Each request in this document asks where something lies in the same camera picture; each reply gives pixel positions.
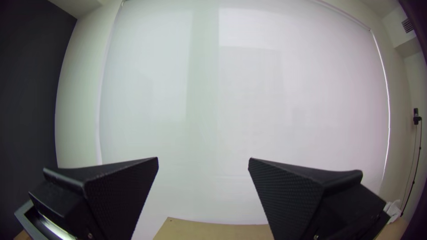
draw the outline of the air vent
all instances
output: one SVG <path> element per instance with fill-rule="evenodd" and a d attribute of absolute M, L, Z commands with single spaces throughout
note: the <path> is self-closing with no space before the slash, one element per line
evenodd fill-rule
<path fill-rule="evenodd" d="M 407 18 L 402 22 L 402 26 L 405 29 L 406 33 L 414 30 L 414 27 L 412 26 L 412 23 Z"/>

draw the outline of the wooden desk surface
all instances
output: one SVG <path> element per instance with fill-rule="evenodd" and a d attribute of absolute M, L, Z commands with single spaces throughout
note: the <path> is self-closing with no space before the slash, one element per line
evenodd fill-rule
<path fill-rule="evenodd" d="M 407 224 L 401 218 L 386 225 L 376 240 L 400 240 Z M 168 217 L 154 240 L 274 240 L 264 225 L 212 224 Z"/>

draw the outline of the dark gray wall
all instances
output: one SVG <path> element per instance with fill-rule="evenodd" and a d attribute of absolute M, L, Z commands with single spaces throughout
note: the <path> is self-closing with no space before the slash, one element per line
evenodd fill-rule
<path fill-rule="evenodd" d="M 13 213 L 56 166 L 55 101 L 76 19 L 47 0 L 0 1 L 0 239 L 22 227 Z"/>

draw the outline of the white roller blind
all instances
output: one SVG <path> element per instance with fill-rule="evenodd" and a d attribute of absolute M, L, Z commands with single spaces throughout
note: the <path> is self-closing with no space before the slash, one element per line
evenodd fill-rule
<path fill-rule="evenodd" d="M 373 36 L 310 1 L 125 2 L 100 109 L 104 164 L 159 157 L 135 239 L 167 216 L 266 223 L 252 156 L 381 184 L 389 113 Z"/>

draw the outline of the wall-mounted device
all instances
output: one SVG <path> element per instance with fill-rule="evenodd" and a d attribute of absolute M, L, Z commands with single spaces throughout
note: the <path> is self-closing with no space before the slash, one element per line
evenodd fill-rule
<path fill-rule="evenodd" d="M 418 108 L 414 108 L 414 125 L 418 125 L 418 123 L 422 120 L 422 118 L 418 115 Z"/>

